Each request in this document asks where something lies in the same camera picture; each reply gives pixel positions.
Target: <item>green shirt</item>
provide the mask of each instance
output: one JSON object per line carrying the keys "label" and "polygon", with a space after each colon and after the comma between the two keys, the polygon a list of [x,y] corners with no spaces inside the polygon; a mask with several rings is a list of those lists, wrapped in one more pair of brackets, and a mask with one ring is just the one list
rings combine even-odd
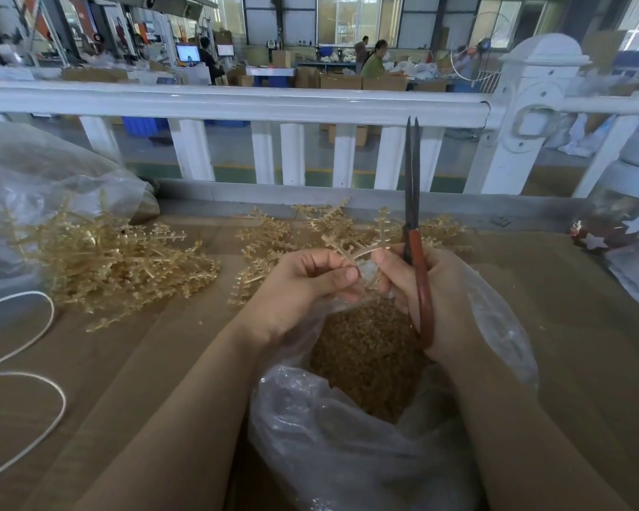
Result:
{"label": "green shirt", "polygon": [[362,67],[363,79],[378,79],[386,72],[383,67],[383,59],[378,55],[372,54],[369,59],[366,60],[365,66]]}

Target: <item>clear plastic bag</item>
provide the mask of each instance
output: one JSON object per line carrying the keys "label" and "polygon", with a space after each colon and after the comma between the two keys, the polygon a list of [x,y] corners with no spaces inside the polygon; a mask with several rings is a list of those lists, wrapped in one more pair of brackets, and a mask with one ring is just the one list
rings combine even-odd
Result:
{"label": "clear plastic bag", "polygon": [[151,186],[116,163],[30,125],[0,122],[0,297],[40,288],[33,266],[13,247],[15,233],[52,217],[64,203],[96,216],[159,214]]}
{"label": "clear plastic bag", "polygon": [[[466,283],[485,340],[537,390],[530,343],[511,309],[469,267]],[[302,368],[323,323],[314,317],[290,332],[251,397],[249,439],[291,500],[313,511],[475,510],[480,479],[439,368],[425,369],[397,424],[381,421]]]}

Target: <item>woman in green shirt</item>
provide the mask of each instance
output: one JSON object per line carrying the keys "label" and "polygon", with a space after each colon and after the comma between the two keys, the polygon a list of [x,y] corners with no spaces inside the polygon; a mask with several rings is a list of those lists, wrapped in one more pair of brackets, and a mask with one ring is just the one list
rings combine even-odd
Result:
{"label": "woman in green shirt", "polygon": [[366,60],[365,66],[362,67],[363,79],[377,79],[386,72],[383,67],[383,57],[387,51],[388,43],[385,39],[379,39],[374,46],[374,51]]}

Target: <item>person in black shirt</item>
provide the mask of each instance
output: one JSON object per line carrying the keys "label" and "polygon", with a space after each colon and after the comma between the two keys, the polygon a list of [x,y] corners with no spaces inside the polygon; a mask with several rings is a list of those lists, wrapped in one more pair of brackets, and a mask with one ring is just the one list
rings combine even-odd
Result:
{"label": "person in black shirt", "polygon": [[208,47],[211,45],[211,40],[208,37],[202,37],[199,40],[201,46],[199,47],[199,60],[208,66],[208,71],[211,74],[211,84],[215,84],[216,77],[222,77],[225,75],[225,71],[218,66],[213,59],[213,56],[208,53]]}

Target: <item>hand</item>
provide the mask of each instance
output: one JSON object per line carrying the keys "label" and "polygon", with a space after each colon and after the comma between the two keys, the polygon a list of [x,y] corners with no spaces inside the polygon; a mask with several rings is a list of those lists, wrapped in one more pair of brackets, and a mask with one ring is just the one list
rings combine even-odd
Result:
{"label": "hand", "polygon": [[320,298],[338,296],[348,302],[362,299],[365,289],[359,278],[357,267],[329,249],[285,254],[237,319],[255,337],[274,343]]}
{"label": "hand", "polygon": [[[372,260],[383,273],[379,280],[379,291],[388,293],[392,290],[395,307],[409,314],[418,330],[416,278],[414,268],[401,257],[404,250],[404,244],[394,245],[390,249],[377,249],[372,253]],[[424,248],[424,254],[435,314],[433,345],[425,353],[430,359],[443,362],[460,347],[466,346],[468,340],[477,342],[480,339],[485,342],[477,328],[467,295],[463,262],[450,251],[442,249]]]}

